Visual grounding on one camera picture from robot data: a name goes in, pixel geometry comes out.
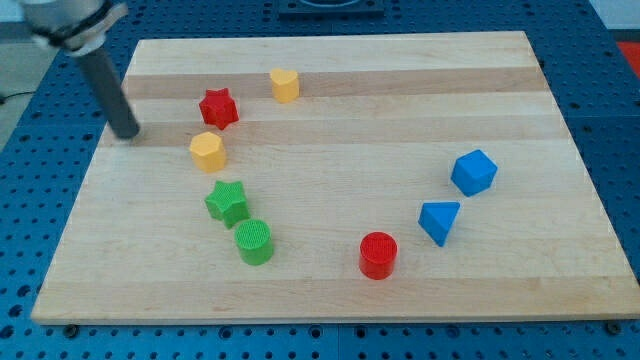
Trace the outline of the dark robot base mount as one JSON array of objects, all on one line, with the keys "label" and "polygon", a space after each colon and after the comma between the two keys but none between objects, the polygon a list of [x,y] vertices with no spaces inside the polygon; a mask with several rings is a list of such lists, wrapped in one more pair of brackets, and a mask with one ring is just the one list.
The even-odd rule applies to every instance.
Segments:
[{"label": "dark robot base mount", "polygon": [[280,18],[297,16],[381,16],[385,12],[383,0],[275,0]]}]

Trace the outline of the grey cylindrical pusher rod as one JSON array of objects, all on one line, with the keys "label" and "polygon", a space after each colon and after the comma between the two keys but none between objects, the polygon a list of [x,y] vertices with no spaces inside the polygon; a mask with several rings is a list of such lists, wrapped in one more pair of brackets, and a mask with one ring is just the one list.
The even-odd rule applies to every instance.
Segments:
[{"label": "grey cylindrical pusher rod", "polygon": [[99,47],[77,57],[76,61],[113,134],[124,140],[136,137],[140,125],[124,95],[120,78],[107,51]]}]

